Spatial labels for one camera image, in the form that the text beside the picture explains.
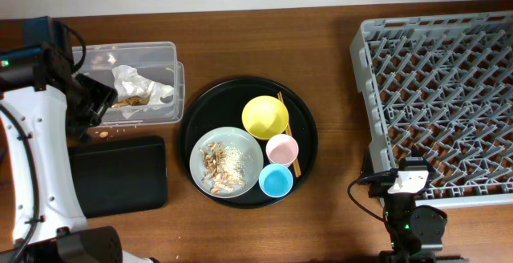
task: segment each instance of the yellow bowl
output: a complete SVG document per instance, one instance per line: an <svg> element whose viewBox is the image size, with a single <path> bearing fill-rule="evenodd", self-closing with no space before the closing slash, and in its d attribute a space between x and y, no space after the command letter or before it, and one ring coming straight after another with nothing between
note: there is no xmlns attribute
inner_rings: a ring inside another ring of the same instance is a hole
<svg viewBox="0 0 513 263"><path fill-rule="evenodd" d="M246 103L242 111L242 124L251 136L269 140L287 128L289 112L279 99L262 95Z"/></svg>

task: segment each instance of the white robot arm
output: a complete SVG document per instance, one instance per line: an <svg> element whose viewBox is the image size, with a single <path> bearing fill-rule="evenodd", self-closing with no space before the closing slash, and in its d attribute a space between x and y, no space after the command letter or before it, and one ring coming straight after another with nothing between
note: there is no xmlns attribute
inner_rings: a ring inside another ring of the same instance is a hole
<svg viewBox="0 0 513 263"><path fill-rule="evenodd" d="M75 193L67 136L84 141L117 96L74 65L68 33L51 18L27 20L34 44L0 53L0 118L6 131L16 199L15 248L0 262L156 262L122 251L112 227L87 229Z"/></svg>

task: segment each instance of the white plastic casing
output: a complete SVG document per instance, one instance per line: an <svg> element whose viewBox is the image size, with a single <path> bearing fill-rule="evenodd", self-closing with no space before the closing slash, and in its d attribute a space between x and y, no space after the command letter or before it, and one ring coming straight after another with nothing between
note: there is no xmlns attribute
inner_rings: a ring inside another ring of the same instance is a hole
<svg viewBox="0 0 513 263"><path fill-rule="evenodd" d="M392 187L388 189L389 194L407 192L415 194L426 186L429 172L424 171L398 171Z"/></svg>
<svg viewBox="0 0 513 263"><path fill-rule="evenodd" d="M46 86L45 91L24 87L5 92L1 104L18 120L25 133L32 136L29 142L38 177L39 215L44 216L44 222L37 224L29 243L53 238L61 227L68 227L71 232L87 229L86 217L75 194L67 153L66 96L51 86ZM30 227L25 222L33 215L32 180L18 131L7 117L0 116L6 130L14 179L15 241L24 238Z"/></svg>

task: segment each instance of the wooden table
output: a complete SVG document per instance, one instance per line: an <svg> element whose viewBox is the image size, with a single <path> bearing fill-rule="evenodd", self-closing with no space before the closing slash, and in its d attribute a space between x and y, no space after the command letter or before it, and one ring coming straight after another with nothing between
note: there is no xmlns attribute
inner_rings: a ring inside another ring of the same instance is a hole
<svg viewBox="0 0 513 263"><path fill-rule="evenodd" d="M173 41L185 65L186 104L211 81L232 75L259 75L283 83L309 106L319 133L317 162L303 186L279 204L238 210L206 199L187 180L176 154L179 124L109 130L114 135L111 140L164 138L168 205L92 219L89 225L114 226L126 250L161 262L359 261L389 249L383 224L351 203L345 192L358 176L370 142L349 45L368 18L508 9L513 9L513 1L63 19L87 44ZM20 21L0 22L0 47L20 44ZM0 249L12 246L14 196L8 168L5 159L0 177ZM366 188L354 192L363 204L380 212L378 202L367 199ZM442 254L461 254L473 262L511 261L513 205L447 212Z"/></svg>

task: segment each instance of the pink cup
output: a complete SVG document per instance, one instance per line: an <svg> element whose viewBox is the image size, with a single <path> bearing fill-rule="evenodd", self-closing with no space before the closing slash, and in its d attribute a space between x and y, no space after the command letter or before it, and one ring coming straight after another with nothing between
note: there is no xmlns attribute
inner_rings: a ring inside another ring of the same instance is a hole
<svg viewBox="0 0 513 263"><path fill-rule="evenodd" d="M288 167L297 158L299 146L293 137L280 134L267 142L265 153L269 162Z"/></svg>

